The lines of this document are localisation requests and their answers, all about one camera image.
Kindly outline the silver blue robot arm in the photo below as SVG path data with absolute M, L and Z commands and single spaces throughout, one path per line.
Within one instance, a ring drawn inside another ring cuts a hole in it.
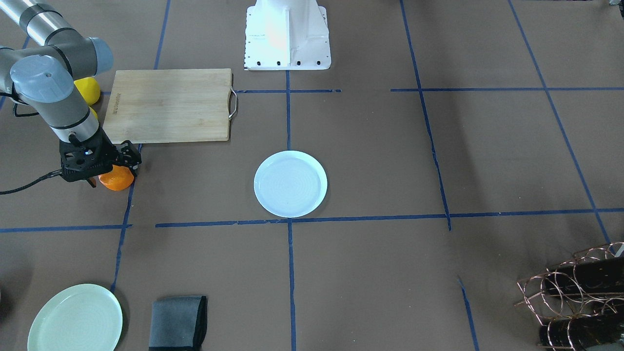
M 111 70 L 112 51 L 100 38 L 84 37 L 44 0 L 3 0 L 1 10 L 38 47 L 1 47 L 1 95 L 30 106 L 59 139 L 61 166 L 48 177 L 95 187 L 118 157 L 76 80 Z

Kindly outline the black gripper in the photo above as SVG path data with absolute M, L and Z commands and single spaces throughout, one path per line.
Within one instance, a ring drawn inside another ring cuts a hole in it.
M 85 141 L 70 137 L 70 142 L 59 142 L 60 177 L 67 182 L 85 180 L 96 188 L 96 176 L 112 171 L 118 150 L 102 128 Z

